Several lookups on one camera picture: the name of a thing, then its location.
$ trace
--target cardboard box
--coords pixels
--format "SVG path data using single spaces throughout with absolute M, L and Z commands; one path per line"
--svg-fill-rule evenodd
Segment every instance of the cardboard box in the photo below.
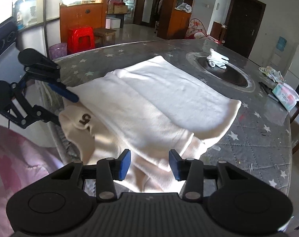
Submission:
M 127 13 L 128 6 L 127 5 L 108 5 L 108 14 L 118 14 L 118 13 Z

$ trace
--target white storage box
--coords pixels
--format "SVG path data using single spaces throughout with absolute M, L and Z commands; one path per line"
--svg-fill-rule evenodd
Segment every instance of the white storage box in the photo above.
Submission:
M 106 28 L 110 28 L 111 25 L 111 18 L 106 18 Z
M 120 28 L 121 19 L 111 18 L 110 28 Z

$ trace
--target pink fabric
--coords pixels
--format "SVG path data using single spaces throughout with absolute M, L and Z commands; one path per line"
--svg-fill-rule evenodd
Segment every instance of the pink fabric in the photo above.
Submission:
M 42 148 L 0 126 L 0 237 L 13 233 L 6 215 L 9 198 L 62 167 L 55 148 Z

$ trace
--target shiny floor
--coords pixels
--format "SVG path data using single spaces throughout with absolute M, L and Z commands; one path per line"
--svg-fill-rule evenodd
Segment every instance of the shiny floor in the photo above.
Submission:
M 135 24 L 125 24 L 123 28 L 117 29 L 115 43 L 140 42 L 162 40 L 154 33 L 154 28 Z

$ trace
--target doorway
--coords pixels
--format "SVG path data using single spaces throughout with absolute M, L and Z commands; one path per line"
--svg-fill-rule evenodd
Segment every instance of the doorway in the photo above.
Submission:
M 258 0 L 231 0 L 225 24 L 224 46 L 248 58 L 255 43 L 266 4 Z

